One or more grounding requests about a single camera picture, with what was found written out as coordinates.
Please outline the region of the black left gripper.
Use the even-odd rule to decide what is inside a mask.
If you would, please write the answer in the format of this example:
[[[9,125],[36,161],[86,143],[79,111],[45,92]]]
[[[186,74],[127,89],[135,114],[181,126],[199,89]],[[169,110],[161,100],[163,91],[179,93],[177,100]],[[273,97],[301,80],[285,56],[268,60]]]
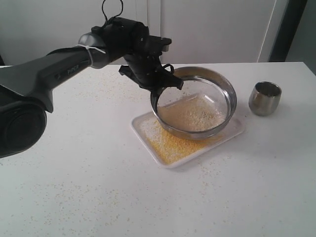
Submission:
[[[183,80],[165,70],[158,57],[127,54],[124,59],[127,66],[121,65],[118,72],[140,88],[150,91],[151,100],[158,100],[168,87],[179,90],[183,87]]]

